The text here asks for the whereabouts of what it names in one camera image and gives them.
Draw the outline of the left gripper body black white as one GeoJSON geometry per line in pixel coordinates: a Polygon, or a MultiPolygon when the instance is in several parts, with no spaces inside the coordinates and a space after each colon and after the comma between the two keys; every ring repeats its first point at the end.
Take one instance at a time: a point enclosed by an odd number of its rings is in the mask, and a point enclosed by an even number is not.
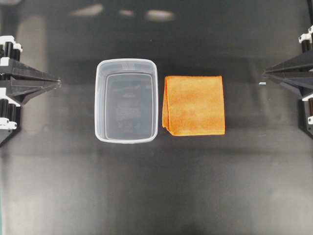
{"type": "MultiPolygon", "coordinates": [[[[0,67],[9,65],[10,59],[20,60],[22,46],[13,36],[0,38],[0,67]]],[[[10,94],[12,77],[0,73],[0,145],[3,146],[20,130],[21,105],[10,94]]]]}

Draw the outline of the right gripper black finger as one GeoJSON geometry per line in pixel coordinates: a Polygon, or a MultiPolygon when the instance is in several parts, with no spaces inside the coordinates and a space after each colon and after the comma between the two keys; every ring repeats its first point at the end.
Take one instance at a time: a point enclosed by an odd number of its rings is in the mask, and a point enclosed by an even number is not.
{"type": "Polygon", "coordinates": [[[300,55],[297,55],[287,61],[281,62],[270,68],[265,69],[263,75],[268,75],[271,73],[298,73],[302,75],[312,76],[313,72],[313,51],[309,50],[300,55]]]}
{"type": "Polygon", "coordinates": [[[298,98],[313,97],[312,73],[264,73],[263,77],[292,91],[298,98]]]}

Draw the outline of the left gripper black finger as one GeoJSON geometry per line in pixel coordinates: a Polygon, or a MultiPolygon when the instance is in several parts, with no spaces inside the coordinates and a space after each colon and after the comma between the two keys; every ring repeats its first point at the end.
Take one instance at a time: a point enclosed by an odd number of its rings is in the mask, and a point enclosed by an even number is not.
{"type": "Polygon", "coordinates": [[[10,75],[12,77],[39,80],[39,81],[50,81],[57,84],[61,84],[61,80],[48,73],[39,71],[30,67],[17,60],[1,60],[0,61],[0,72],[1,74],[10,75]]]}
{"type": "Polygon", "coordinates": [[[16,106],[25,105],[32,98],[60,86],[61,83],[10,83],[9,103],[16,106]]]}

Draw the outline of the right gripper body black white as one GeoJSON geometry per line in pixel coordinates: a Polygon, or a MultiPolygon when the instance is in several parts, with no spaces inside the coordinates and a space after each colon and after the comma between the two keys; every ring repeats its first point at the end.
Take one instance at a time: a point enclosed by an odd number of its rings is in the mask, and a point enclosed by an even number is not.
{"type": "MultiPolygon", "coordinates": [[[[302,46],[302,52],[313,49],[313,26],[311,25],[307,33],[299,37],[299,43],[302,46]]],[[[302,98],[304,107],[305,128],[310,136],[313,135],[313,90],[311,88],[304,90],[305,95],[302,98]]]]}

